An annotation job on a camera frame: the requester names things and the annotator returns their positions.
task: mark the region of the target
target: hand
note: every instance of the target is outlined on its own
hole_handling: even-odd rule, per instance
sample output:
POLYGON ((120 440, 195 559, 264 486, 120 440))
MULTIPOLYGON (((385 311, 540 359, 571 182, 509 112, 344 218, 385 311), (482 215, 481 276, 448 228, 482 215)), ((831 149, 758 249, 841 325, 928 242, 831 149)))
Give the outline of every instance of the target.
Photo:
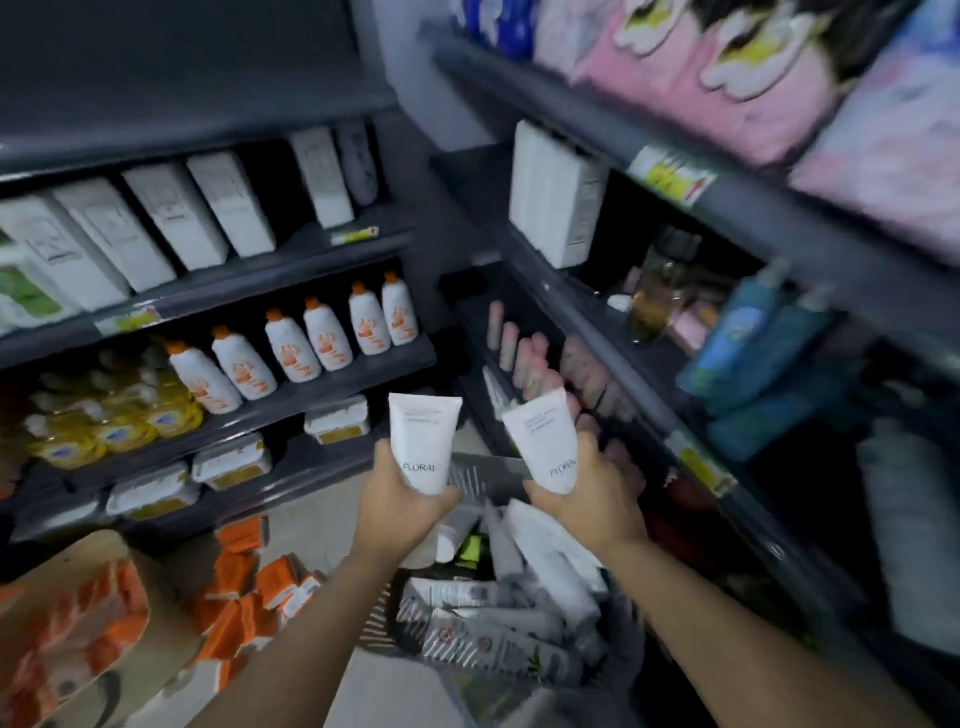
POLYGON ((577 482, 570 493, 559 496, 532 480, 523 485, 530 502, 559 521, 604 564, 617 546, 646 538, 636 497, 590 432, 577 433, 577 482))
POLYGON ((372 556, 396 570, 463 496, 449 485, 438 496, 425 496, 407 486, 390 440, 380 440, 373 451, 373 472, 360 495, 350 553, 372 556))

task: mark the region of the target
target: forearm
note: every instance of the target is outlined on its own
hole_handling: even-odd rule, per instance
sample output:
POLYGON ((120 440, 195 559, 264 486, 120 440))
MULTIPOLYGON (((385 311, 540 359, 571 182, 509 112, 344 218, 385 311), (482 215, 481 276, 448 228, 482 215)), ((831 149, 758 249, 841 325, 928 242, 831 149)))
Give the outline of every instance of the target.
POLYGON ((607 562, 720 726, 929 725, 919 711, 892 715, 654 544, 624 544, 607 562))
POLYGON ((389 562, 350 554, 300 614, 190 723, 190 728, 323 725, 389 562))

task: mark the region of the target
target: white bottle with orange cap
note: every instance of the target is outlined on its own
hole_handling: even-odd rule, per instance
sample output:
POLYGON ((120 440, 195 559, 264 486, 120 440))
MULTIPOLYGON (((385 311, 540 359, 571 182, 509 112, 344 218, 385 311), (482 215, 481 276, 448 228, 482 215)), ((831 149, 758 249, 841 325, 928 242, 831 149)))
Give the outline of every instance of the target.
POLYGON ((390 348, 390 330, 376 294, 359 280, 350 294, 350 321, 364 354, 383 353, 390 348))
POLYGON ((320 376, 320 362, 296 321, 284 316, 279 308, 271 308, 265 330, 274 356, 290 381, 310 381, 320 376))
POLYGON ((276 379, 260 354, 239 333, 213 327, 213 349, 220 368, 248 400, 259 400, 276 391, 276 379))
POLYGON ((390 338, 394 344, 409 344, 417 338, 420 329, 417 326, 417 315, 414 313, 414 302, 410 298, 410 289, 402 279, 396 277, 393 271, 383 274, 386 281, 380 298, 383 299, 383 315, 390 325, 390 338))
POLYGON ((353 349, 350 348, 347 334, 330 306, 320 303, 316 296, 307 296, 303 322, 310 346, 324 369, 336 372, 353 362, 353 349))
POLYGON ((236 387, 206 354, 182 341, 168 342, 166 348, 183 386, 211 415, 226 415, 243 404, 236 387))

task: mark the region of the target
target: floor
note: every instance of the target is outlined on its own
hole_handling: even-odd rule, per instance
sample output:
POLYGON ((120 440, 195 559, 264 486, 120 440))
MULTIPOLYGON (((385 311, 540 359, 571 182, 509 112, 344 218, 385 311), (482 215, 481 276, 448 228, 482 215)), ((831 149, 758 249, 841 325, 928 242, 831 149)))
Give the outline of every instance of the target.
MULTIPOLYGON (((457 432, 454 450, 489 453, 469 422, 457 432)), ((357 475, 270 511, 270 541, 261 554, 261 563, 293 553, 309 570, 333 571, 349 551, 365 478, 365 474, 357 475)), ((184 579, 182 586, 187 593, 199 589, 206 579, 205 570, 189 566, 212 563, 215 549, 213 539, 204 539, 182 550, 173 560, 172 566, 184 579)), ((127 728, 182 728, 212 697, 215 684, 216 665, 201 663, 182 673, 173 685, 132 716, 127 728)), ((547 691, 540 692, 504 725, 531 725, 533 716, 549 699, 547 691)), ((326 722, 329 728, 459 728, 471 724, 465 722, 438 673, 430 667, 359 650, 353 654, 326 722)))

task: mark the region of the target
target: price tag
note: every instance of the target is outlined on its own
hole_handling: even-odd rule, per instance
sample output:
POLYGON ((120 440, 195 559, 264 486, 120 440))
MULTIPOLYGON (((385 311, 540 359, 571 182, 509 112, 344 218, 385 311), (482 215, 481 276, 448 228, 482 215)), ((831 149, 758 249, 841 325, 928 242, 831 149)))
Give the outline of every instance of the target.
POLYGON ((675 429, 663 443, 715 496, 723 496, 736 485, 736 479, 717 465, 688 432, 675 429))
POLYGON ((163 317, 156 309, 144 303, 131 308, 124 313, 114 314, 94 322, 94 326, 104 336, 115 336, 118 333, 130 333, 141 328, 155 326, 163 321, 163 317))
POLYGON ((358 243, 361 240, 373 240, 380 236, 380 228, 371 225, 369 228, 362 228, 358 231, 338 232, 330 236, 332 245, 347 245, 347 243, 358 243))
POLYGON ((717 179, 683 156, 652 145, 639 151, 627 174, 682 207, 693 206, 717 179))

